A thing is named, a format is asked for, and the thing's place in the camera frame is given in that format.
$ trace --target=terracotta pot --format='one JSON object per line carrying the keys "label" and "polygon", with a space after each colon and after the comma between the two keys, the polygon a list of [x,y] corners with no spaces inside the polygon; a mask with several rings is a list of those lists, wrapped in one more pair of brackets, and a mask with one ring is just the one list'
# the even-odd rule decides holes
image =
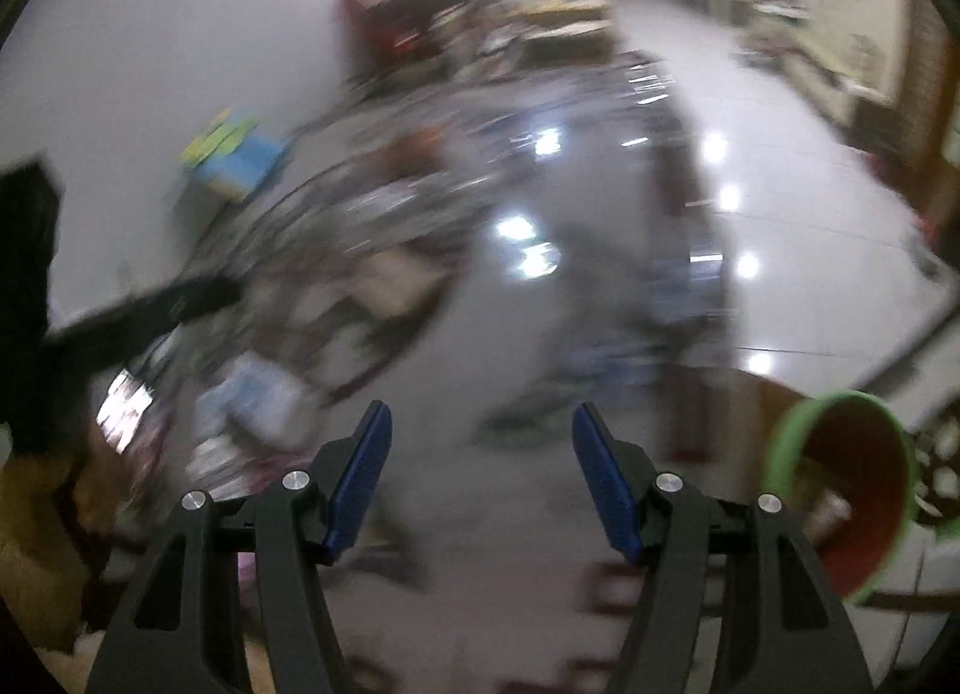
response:
{"label": "terracotta pot", "polygon": [[763,490],[789,505],[801,459],[835,478],[851,504],[846,521],[819,548],[830,584],[856,603],[874,589],[916,512],[916,466],[904,430],[879,399],[848,390],[798,403],[776,426]]}

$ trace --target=floor grout line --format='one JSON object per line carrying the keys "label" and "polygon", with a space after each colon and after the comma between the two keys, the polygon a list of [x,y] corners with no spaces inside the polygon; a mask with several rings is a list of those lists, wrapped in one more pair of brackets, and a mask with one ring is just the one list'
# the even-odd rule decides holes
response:
{"label": "floor grout line", "polygon": [[811,358],[837,358],[837,360],[861,360],[864,363],[879,363],[889,355],[851,355],[848,353],[821,353],[808,350],[779,350],[772,347],[737,347],[737,350],[749,350],[752,353],[783,353],[784,355],[810,355]]}
{"label": "floor grout line", "polygon": [[716,214],[717,216],[745,217],[745,219],[756,220],[758,222],[774,222],[779,225],[792,225],[796,228],[810,228],[813,231],[823,231],[824,233],[827,233],[827,234],[841,235],[842,237],[847,237],[847,238],[856,238],[857,240],[860,240],[860,241],[869,241],[869,243],[872,243],[872,244],[879,244],[882,247],[893,247],[894,249],[902,250],[904,252],[907,251],[906,248],[902,246],[902,244],[892,244],[892,243],[889,243],[889,241],[883,241],[883,240],[880,240],[879,238],[870,238],[861,234],[849,234],[846,231],[837,231],[835,228],[822,228],[819,225],[812,225],[808,222],[797,222],[795,220],[785,220],[785,219],[782,219],[781,217],[760,217],[760,216],[756,216],[755,214],[744,214],[742,211],[718,211],[716,208],[711,208],[710,211],[712,212],[712,214]]}

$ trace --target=silver bolt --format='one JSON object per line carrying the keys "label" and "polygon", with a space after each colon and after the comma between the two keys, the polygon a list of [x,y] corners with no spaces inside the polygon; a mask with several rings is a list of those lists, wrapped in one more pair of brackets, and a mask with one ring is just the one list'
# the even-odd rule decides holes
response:
{"label": "silver bolt", "polygon": [[283,476],[283,487],[291,491],[299,491],[301,488],[306,488],[310,484],[310,475],[306,472],[301,472],[301,470],[296,470],[296,472],[287,472]]}
{"label": "silver bolt", "polygon": [[203,491],[190,491],[181,499],[184,510],[200,510],[206,504],[206,494]]}
{"label": "silver bolt", "polygon": [[760,510],[769,512],[771,515],[777,514],[784,508],[784,503],[772,493],[761,493],[760,499],[757,499],[757,505],[760,506]]}
{"label": "silver bolt", "polygon": [[683,488],[683,480],[673,472],[664,472],[661,475],[656,475],[656,487],[667,493],[676,493],[680,488]]}

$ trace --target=blue gripper pad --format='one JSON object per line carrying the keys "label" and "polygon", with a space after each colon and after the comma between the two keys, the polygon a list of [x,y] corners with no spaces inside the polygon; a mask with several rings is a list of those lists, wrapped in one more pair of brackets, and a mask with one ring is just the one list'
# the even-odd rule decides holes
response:
{"label": "blue gripper pad", "polygon": [[343,443],[352,449],[349,461],[328,499],[323,548],[332,560],[352,548],[357,541],[380,472],[390,453],[392,430],[394,426],[390,408],[385,403],[373,402],[349,439],[331,443]]}
{"label": "blue gripper pad", "polygon": [[586,405],[578,406],[573,414],[573,450],[611,548],[635,564],[643,550],[640,515],[630,484],[614,457],[614,448],[616,440],[599,416]]}

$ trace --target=yellow object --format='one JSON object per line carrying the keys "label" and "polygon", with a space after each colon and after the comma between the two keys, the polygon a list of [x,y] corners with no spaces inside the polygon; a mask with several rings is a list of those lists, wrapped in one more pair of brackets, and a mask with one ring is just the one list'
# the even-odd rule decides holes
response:
{"label": "yellow object", "polygon": [[0,472],[0,596],[32,646],[70,650],[90,572],[54,507],[69,456],[12,457]]}
{"label": "yellow object", "polygon": [[243,119],[238,122],[227,123],[232,110],[226,109],[214,117],[203,136],[197,136],[187,144],[181,154],[181,163],[189,168],[196,168],[212,155],[229,155],[243,140],[256,128],[255,119]]}

